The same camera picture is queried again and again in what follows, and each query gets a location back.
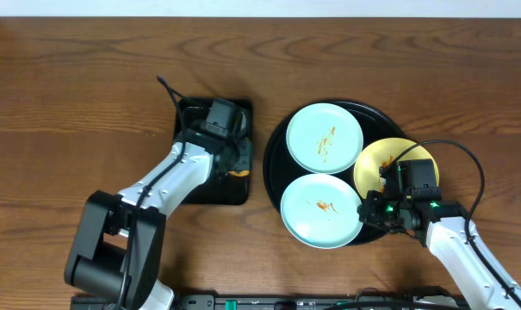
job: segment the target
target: white wall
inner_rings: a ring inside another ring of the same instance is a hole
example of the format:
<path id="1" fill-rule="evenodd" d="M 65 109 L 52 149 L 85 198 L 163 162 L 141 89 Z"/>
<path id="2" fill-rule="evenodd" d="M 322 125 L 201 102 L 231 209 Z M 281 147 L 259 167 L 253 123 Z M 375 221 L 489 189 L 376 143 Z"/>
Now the white wall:
<path id="1" fill-rule="evenodd" d="M 521 0 L 0 0 L 0 16 L 521 17 Z"/>

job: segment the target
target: green switch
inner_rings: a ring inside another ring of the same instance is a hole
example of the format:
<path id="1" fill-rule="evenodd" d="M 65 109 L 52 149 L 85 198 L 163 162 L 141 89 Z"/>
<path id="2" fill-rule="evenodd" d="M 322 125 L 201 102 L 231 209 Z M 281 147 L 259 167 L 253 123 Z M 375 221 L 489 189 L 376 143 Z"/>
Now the green switch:
<path id="1" fill-rule="evenodd" d="M 226 301 L 226 310 L 237 310 L 237 301 Z"/>

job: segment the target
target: wire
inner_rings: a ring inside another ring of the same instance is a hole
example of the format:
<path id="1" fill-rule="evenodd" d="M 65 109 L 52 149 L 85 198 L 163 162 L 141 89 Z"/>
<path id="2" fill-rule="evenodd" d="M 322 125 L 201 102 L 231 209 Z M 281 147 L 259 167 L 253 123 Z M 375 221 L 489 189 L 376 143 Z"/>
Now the wire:
<path id="1" fill-rule="evenodd" d="M 381 291 L 377 288 L 362 288 L 362 290 L 359 293 L 357 293 L 356 298 L 354 299 L 354 302 L 358 302 L 360 300 L 360 297 L 362 297 L 363 292 L 365 292 L 368 289 L 375 291 L 380 297 L 382 297 L 382 299 L 384 301 L 387 300 L 387 298 L 385 296 L 383 296 Z"/>
<path id="2" fill-rule="evenodd" d="M 136 210 L 140 209 L 141 204 L 143 203 L 143 201 L 147 197 L 147 194 L 149 194 L 149 192 L 151 191 L 151 189 L 155 185 L 155 183 L 158 182 L 158 180 L 160 180 L 166 173 L 168 173 L 168 171 L 170 171 L 177 163 L 179 163 L 182 160 L 183 155 L 185 153 L 185 142 L 186 142 L 185 124 L 183 121 L 182 109 L 180 108 L 179 104 L 177 103 L 176 95 L 180 96 L 183 99 L 185 99 L 186 97 L 183 96 L 182 94 L 176 92 L 175 90 L 173 90 L 170 86 L 168 86 L 168 84 L 166 83 L 166 81 L 164 80 L 163 77 L 157 76 L 157 80 L 166 88 L 166 91 L 168 91 L 168 94 L 170 95 L 172 102 L 174 103 L 174 106 L 176 107 L 177 117 L 180 120 L 180 129 L 182 131 L 182 135 L 181 135 L 182 150 L 176 156 L 176 159 L 174 159 L 174 161 L 168 165 L 168 167 L 164 168 L 160 173 L 157 174 L 156 177 L 154 177 L 146 186 L 143 187 L 143 189 L 141 190 L 140 197 L 138 197 L 138 201 L 136 202 L 136 207 L 133 208 L 132 217 L 130 219 L 132 221 L 132 225 L 130 227 L 130 231 L 128 232 L 127 251 L 126 251 L 126 254 L 124 257 L 125 258 L 124 259 L 124 272 L 122 274 L 121 292 L 119 293 L 119 297 L 117 298 L 117 301 L 115 304 L 115 310 L 122 309 L 122 304 L 124 303 L 124 298 L 127 294 L 128 278 L 129 278 L 129 273 L 130 273 L 130 257 L 132 256 L 132 246 L 133 246 L 134 234 L 136 231 L 136 222 L 137 222 L 137 218 L 138 218 L 138 214 L 139 214 L 138 212 L 136 212 Z"/>
<path id="3" fill-rule="evenodd" d="M 396 308 L 427 309 L 427 310 L 462 309 L 459 307 L 425 304 L 422 302 L 412 302 L 412 301 L 359 301 L 359 302 L 347 302 L 342 305 L 325 308 L 324 310 L 360 309 L 362 307 L 389 307 L 389 308 L 396 307 Z"/>
<path id="4" fill-rule="evenodd" d="M 476 243 L 474 242 L 474 237 L 471 236 L 471 234 L 470 234 L 468 225 L 470 224 L 470 221 L 473 218 L 474 211 L 476 210 L 476 207 L 478 206 L 478 203 L 480 202 L 480 200 L 482 198 L 482 194 L 484 193 L 484 187 L 486 186 L 486 181 L 484 179 L 484 170 L 482 169 L 481 162 L 467 147 L 465 147 L 455 141 L 450 141 L 450 140 L 446 140 L 446 139 L 432 139 L 432 140 L 427 140 L 424 142 L 419 142 L 413 146 L 408 147 L 405 151 L 403 151 L 392 163 L 390 163 L 387 166 L 387 168 L 384 168 L 381 171 L 381 174 L 385 174 L 388 171 L 390 171 L 390 169 L 398 163 L 400 158 L 402 158 L 404 155 L 406 155 L 409 151 L 411 151 L 415 147 L 429 145 L 429 144 L 449 144 L 449 145 L 457 146 L 460 149 L 464 150 L 474 160 L 474 163 L 476 164 L 476 167 L 478 168 L 478 171 L 480 172 L 481 186 L 480 186 L 480 189 L 478 190 L 478 195 L 474 199 L 473 206 L 468 211 L 467 218 L 465 219 L 465 227 L 464 227 L 465 235 L 467 237 L 468 243 L 473 247 L 473 251 L 476 254 L 476 256 L 478 256 L 478 258 L 482 261 L 484 266 L 488 269 L 488 271 L 490 271 L 492 276 L 498 281 L 499 285 L 501 285 L 501 287 L 505 290 L 505 297 L 510 295 L 511 298 L 521 308 L 521 300 L 515 294 L 514 287 L 509 287 L 509 285 L 505 282 L 505 280 L 498 274 L 498 272 L 493 268 L 493 266 L 486 260 L 486 258 L 484 257 L 484 255 L 482 254 L 482 252 L 480 251 L 478 246 L 476 246 Z"/>

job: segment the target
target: yellow plate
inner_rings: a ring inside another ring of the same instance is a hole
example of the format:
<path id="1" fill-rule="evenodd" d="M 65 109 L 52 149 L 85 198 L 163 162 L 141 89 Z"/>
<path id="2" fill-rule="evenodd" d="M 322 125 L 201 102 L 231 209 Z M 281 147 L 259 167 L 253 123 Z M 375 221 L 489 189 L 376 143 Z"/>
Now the yellow plate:
<path id="1" fill-rule="evenodd" d="M 367 146 L 357 158 L 354 166 L 354 184 L 356 185 L 357 193 L 365 199 L 369 190 L 381 191 L 382 179 L 379 177 L 379 167 L 383 163 L 389 164 L 391 156 L 392 160 L 395 160 L 398 155 L 414 144 L 415 142 L 408 139 L 387 138 L 380 139 Z M 428 158 L 432 159 L 434 163 L 436 184 L 438 185 L 440 181 L 438 166 L 432 155 L 423 146 L 415 147 L 404 155 L 400 161 Z"/>

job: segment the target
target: black tray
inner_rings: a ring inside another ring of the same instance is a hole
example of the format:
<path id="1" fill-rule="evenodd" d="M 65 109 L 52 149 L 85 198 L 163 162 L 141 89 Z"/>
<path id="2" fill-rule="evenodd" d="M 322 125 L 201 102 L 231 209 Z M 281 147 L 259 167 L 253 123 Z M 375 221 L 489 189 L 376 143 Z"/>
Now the black tray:
<path id="1" fill-rule="evenodd" d="M 214 98 L 190 97 L 193 102 L 200 105 L 193 105 L 190 101 L 181 100 L 178 104 L 183 111 L 183 122 L 190 127 L 195 120 L 207 118 L 208 111 L 214 102 Z M 247 109 L 252 118 L 252 104 L 246 99 L 227 99 L 241 108 Z M 174 126 L 174 137 L 180 132 L 180 122 L 176 121 Z M 252 139 L 252 124 L 249 124 L 246 135 Z M 196 204 L 222 204 L 222 205 L 241 205 L 249 198 L 249 183 L 251 176 L 232 177 L 231 175 L 216 176 L 210 175 L 208 180 L 193 189 L 182 201 L 182 203 Z"/>
<path id="2" fill-rule="evenodd" d="M 348 110 L 354 117 L 363 131 L 363 148 L 371 143 L 385 138 L 405 138 L 406 135 L 388 116 L 384 115 L 376 108 L 370 107 L 361 102 L 348 101 L 323 101 L 336 104 Z M 264 185 L 271 203 L 280 212 L 280 202 L 285 189 L 297 178 L 311 174 L 312 172 L 300 167 L 288 152 L 286 132 L 287 126 L 300 109 L 287 116 L 276 128 L 268 141 L 264 153 Z M 334 174 L 335 177 L 347 182 L 356 191 L 353 177 L 354 165 L 350 168 Z M 363 245 L 375 241 L 386 233 L 382 230 L 363 226 L 357 237 L 348 245 Z"/>

